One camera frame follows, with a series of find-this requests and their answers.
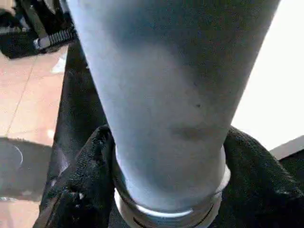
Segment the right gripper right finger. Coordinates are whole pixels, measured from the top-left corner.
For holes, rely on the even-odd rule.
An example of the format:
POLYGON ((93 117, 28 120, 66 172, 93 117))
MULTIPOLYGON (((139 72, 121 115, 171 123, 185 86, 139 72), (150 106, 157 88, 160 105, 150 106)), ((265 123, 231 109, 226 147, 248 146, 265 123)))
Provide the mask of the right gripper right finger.
POLYGON ((212 228, 302 228, 304 158, 280 163, 256 139, 232 127, 224 142, 231 171, 212 228))

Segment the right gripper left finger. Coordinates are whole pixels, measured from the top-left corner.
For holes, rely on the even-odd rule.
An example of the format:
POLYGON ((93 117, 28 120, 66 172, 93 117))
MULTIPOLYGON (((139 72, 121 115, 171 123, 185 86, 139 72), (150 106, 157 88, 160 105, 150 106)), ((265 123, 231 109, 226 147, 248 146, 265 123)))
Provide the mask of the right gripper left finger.
POLYGON ((98 127, 40 205, 35 228, 106 228, 114 199, 114 139, 98 127))

